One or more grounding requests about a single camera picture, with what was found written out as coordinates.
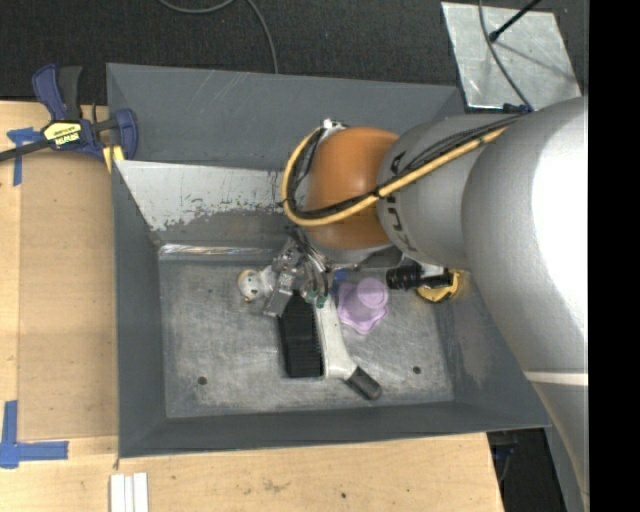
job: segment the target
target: yellow label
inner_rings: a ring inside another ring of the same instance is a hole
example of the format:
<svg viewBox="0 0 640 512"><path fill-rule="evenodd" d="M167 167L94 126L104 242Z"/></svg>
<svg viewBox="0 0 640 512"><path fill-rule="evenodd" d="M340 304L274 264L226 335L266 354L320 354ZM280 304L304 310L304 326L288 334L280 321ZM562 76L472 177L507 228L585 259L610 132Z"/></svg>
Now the yellow label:
<svg viewBox="0 0 640 512"><path fill-rule="evenodd" d="M53 123L44 130L43 135L45 139L54 140L60 146L78 140L80 131L82 131L82 126L79 123Z"/></svg>

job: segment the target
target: black handle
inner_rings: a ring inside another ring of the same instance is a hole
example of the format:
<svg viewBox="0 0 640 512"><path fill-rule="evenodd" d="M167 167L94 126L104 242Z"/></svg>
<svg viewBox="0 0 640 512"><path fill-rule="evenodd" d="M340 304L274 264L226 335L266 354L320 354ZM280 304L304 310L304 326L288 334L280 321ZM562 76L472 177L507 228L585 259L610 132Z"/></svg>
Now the black handle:
<svg viewBox="0 0 640 512"><path fill-rule="evenodd" d="M359 366L345 382L367 400L377 400L382 395L380 384Z"/></svg>

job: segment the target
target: silver cylinder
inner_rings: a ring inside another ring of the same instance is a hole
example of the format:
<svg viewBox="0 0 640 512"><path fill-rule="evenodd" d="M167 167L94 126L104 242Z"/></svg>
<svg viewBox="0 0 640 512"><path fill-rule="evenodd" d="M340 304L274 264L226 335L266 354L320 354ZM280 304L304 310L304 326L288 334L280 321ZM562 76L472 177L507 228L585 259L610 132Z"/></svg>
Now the silver cylinder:
<svg viewBox="0 0 640 512"><path fill-rule="evenodd" d="M456 116L425 123L402 135L383 160L378 184L393 177L425 148L465 130L503 116ZM391 239L408 257L420 263L468 269L462 235L462 194L469 171L483 148L473 151L397 193L378 202L378 217Z"/></svg>

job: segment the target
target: blue tape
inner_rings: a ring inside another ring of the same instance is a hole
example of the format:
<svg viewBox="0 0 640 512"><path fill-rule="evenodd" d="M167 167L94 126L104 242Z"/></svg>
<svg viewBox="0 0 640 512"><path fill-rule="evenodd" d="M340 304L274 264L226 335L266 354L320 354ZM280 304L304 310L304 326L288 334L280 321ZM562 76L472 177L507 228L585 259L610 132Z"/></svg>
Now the blue tape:
<svg viewBox="0 0 640 512"><path fill-rule="evenodd" d="M29 142L38 142L43 139L40 132L31 127L9 130L7 137L9 137L16 147ZM13 186L16 187L20 185L20 183L22 183L22 156L17 156L13 164Z"/></svg>
<svg viewBox="0 0 640 512"><path fill-rule="evenodd" d="M15 469L20 462L33 460L65 460L68 458L69 441L42 443L18 443L18 401L4 404L2 442L0 443L0 468Z"/></svg>

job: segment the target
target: yellow cable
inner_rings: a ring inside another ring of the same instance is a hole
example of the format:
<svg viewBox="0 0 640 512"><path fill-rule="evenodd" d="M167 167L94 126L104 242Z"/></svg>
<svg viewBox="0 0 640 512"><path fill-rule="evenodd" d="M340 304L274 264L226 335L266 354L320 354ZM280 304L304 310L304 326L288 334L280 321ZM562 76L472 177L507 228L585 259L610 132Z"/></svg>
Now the yellow cable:
<svg viewBox="0 0 640 512"><path fill-rule="evenodd" d="M390 183L389 185L385 185L378 190L378 196L367 196L364 199L358 201L356 204L344 209L338 213L332 213L327 215L326 217L321 217L318 219L305 219L299 217L293 212L291 206L289 205L289 201L287 201L287 188L289 183L289 177L291 176L291 171L293 169L293 163L296 161L304 147L306 146L309 139L319 130L315 130L311 133L307 138L305 138L300 145L295 149L295 151L291 154L291 158L287 162L287 166L285 167L284 174L282 176L282 197L284 198L284 212L293 222L298 224L299 226L312 227L312 226L324 226L326 224L332 224L334 222L338 222L346 219L347 217L351 217L352 215L361 212L368 206L374 204L378 199L382 197L386 197L394 192L400 190L403 187L406 187L410 183L413 183L419 178L426 176L431 171L435 171L437 168L442 167L443 165L455 160L456 158L460 158L461 156L470 153L474 149L478 148L482 144L487 144L489 142L497 139L500 134L505 131L507 128L498 128L492 132L487 133L486 135L479 137L475 140L467 142L460 147L457 147L451 151L448 151L442 156L431 160L429 163L423 165L422 167L418 167L414 171L407 173L406 176L403 176L399 180L394 183Z"/></svg>

